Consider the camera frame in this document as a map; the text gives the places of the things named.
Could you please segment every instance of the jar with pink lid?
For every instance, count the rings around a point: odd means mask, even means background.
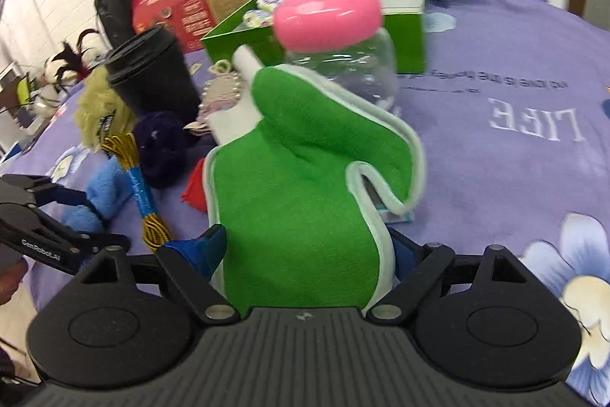
[[[379,0],[285,0],[273,14],[287,63],[391,111],[399,86],[396,55],[382,25]]]

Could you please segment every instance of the ribbed black surface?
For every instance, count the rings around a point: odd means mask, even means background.
[[[255,309],[211,328],[161,378],[116,392],[49,385],[27,407],[585,407],[567,386],[533,393],[466,387],[430,367],[404,331],[356,309]]]

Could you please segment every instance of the green mitten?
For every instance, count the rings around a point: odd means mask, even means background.
[[[215,284],[250,306],[366,309],[392,288],[390,235],[363,176],[395,214],[423,193],[425,161],[403,121],[318,73],[258,71],[256,128],[205,161],[210,223],[228,250]]]

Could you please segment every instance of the black cup lid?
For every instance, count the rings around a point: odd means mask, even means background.
[[[131,37],[106,59],[108,82],[118,83],[129,74],[138,72],[177,42],[178,39],[172,32],[159,25]]]

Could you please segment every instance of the metal screw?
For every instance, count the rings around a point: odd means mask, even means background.
[[[205,315],[216,321],[223,321],[235,314],[235,309],[225,304],[214,304],[205,310]]]
[[[400,307],[392,304],[382,304],[380,306],[373,307],[371,313],[377,318],[383,321],[391,321],[400,317],[403,313]]]

